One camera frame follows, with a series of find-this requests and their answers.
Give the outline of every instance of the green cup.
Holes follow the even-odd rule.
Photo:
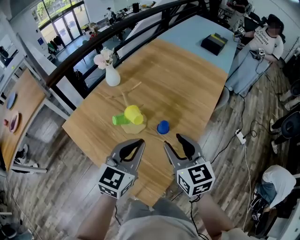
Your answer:
[[[112,123],[113,125],[123,125],[123,124],[129,124],[130,120],[127,119],[124,114],[119,114],[117,116],[112,117]]]

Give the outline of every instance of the yellow cup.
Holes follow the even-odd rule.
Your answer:
[[[136,125],[142,124],[144,121],[144,117],[141,114],[140,109],[136,105],[128,106],[124,111],[124,115],[127,119],[129,119]]]

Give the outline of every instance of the black hair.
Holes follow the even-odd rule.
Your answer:
[[[283,22],[276,17],[274,14],[270,14],[267,20],[267,24],[271,27],[271,28],[275,28],[275,29],[280,29],[280,34],[282,34],[285,25],[283,24]]]

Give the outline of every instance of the white cable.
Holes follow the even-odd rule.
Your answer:
[[[247,169],[248,169],[248,176],[249,176],[249,190],[250,190],[250,193],[249,193],[249,201],[248,201],[248,206],[247,206],[246,218],[245,218],[245,222],[244,222],[244,225],[243,225],[243,231],[244,231],[244,229],[245,229],[245,224],[246,224],[246,221],[247,221],[248,212],[249,212],[249,205],[250,205],[250,200],[251,200],[251,178],[250,178],[250,170],[249,170],[249,166],[248,166],[248,164],[247,164],[246,144],[245,144],[245,143],[244,143],[244,146],[245,146],[245,162],[246,162],[246,166],[247,166]]]
[[[34,228],[34,226],[31,224],[31,222],[29,221],[28,217],[25,215],[25,213],[22,211],[22,209],[20,208],[19,204],[17,203],[17,201],[15,200],[15,197],[13,195],[13,192],[11,191],[11,188],[10,188],[10,184],[9,184],[9,181],[8,181],[8,177],[6,177],[6,180],[7,180],[7,183],[8,183],[8,188],[9,188],[9,191],[11,193],[11,196],[13,197],[13,200],[14,202],[17,204],[17,206],[19,207],[20,211],[22,212],[22,214],[27,218],[29,224],[31,225],[31,227],[33,228],[34,232],[37,234],[37,236],[42,240],[42,238],[40,237],[40,235],[38,234],[38,232],[36,231],[36,229]]]

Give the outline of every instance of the cup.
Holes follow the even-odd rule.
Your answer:
[[[157,131],[159,134],[167,134],[169,130],[170,130],[169,122],[166,120],[162,120],[157,126]]]
[[[136,105],[128,106],[124,111],[124,115],[126,118],[128,118],[132,123],[136,125],[142,124],[144,121],[144,117],[140,109]]]
[[[130,120],[127,119],[124,114],[119,114],[119,115],[116,115],[116,116],[113,116],[112,117],[112,123],[113,125],[123,125],[123,124],[129,124],[130,123]]]

